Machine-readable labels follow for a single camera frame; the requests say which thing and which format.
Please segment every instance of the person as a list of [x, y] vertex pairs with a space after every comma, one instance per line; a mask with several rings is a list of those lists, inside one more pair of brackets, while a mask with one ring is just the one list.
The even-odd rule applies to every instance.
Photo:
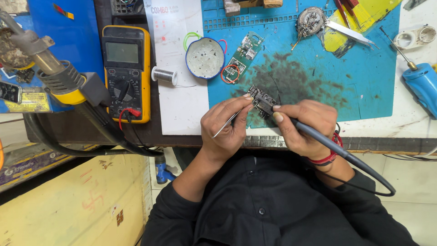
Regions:
[[[346, 160], [335, 156], [313, 164], [320, 172], [308, 168], [331, 152], [296, 130], [289, 117], [332, 137], [337, 119], [333, 107], [311, 100], [275, 106], [273, 117], [295, 154], [238, 155], [252, 100], [248, 94], [231, 98], [202, 117], [202, 148], [159, 193], [142, 245], [417, 245], [377, 196], [321, 173], [374, 191], [375, 182]], [[212, 138], [239, 110], [233, 126]]]

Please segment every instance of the fingernail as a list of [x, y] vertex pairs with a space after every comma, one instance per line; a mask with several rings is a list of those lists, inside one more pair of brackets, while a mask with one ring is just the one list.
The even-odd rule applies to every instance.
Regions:
[[282, 116], [282, 114], [281, 113], [279, 113], [279, 112], [274, 112], [273, 113], [273, 117], [274, 117], [274, 119], [276, 120], [276, 122], [282, 122], [283, 120], [284, 120], [284, 117]]

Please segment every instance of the sleeve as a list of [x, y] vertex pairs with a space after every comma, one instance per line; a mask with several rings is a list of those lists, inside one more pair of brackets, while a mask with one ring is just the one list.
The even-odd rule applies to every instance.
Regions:
[[156, 198], [141, 245], [192, 245], [200, 207], [201, 202], [184, 199], [173, 189], [172, 183], [169, 183]]
[[[375, 191], [375, 181], [357, 170], [349, 182]], [[379, 246], [418, 245], [413, 241], [408, 230], [388, 214], [376, 195], [347, 184], [331, 188], [315, 175], [310, 179], [310, 184], [342, 211], [363, 239]]]

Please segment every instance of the digital multimeter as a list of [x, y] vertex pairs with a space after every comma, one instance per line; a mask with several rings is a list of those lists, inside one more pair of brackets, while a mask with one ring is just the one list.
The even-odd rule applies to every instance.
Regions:
[[[132, 123], [150, 120], [150, 34], [143, 28], [109, 25], [103, 28], [105, 84], [111, 94], [108, 113], [118, 121], [123, 109], [135, 109]], [[122, 122], [128, 122], [125, 112]]]

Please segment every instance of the hand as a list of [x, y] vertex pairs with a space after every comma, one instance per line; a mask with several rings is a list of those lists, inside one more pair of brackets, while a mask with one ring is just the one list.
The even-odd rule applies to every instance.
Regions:
[[[219, 167], [237, 152], [246, 138], [246, 118], [247, 113], [253, 108], [252, 100], [253, 98], [246, 94], [222, 101], [206, 112], [200, 121], [203, 140], [201, 151]], [[212, 138], [239, 110], [241, 112], [235, 117], [234, 126], [228, 124]]]
[[331, 139], [337, 121], [335, 108], [313, 100], [302, 100], [296, 105], [274, 106], [273, 110], [273, 117], [291, 151], [311, 160], [322, 160], [330, 155], [330, 149], [311, 136], [297, 131], [289, 117], [298, 119]]

